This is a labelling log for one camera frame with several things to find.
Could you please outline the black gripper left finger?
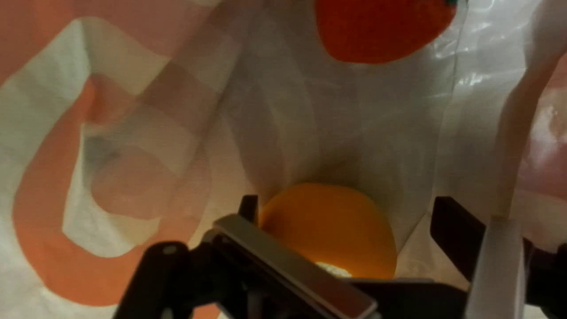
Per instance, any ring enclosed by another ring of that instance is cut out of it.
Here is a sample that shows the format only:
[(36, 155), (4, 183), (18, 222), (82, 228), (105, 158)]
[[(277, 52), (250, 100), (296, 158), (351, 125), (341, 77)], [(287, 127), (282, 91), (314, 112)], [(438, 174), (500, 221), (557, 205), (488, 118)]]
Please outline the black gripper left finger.
[(271, 298), (291, 316), (380, 319), (378, 304), (355, 286), (286, 249), (257, 228), (259, 197), (245, 196), (234, 215), (218, 219), (204, 236), (241, 272), (248, 295)]

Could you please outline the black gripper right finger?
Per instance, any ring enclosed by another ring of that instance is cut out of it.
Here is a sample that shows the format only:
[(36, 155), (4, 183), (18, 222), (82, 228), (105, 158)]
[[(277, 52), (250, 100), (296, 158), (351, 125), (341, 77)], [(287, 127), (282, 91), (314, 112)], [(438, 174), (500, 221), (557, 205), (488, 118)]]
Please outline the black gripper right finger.
[(431, 236), (470, 281), (465, 319), (523, 319), (525, 244), (516, 222), (482, 224), (452, 197), (438, 197)]

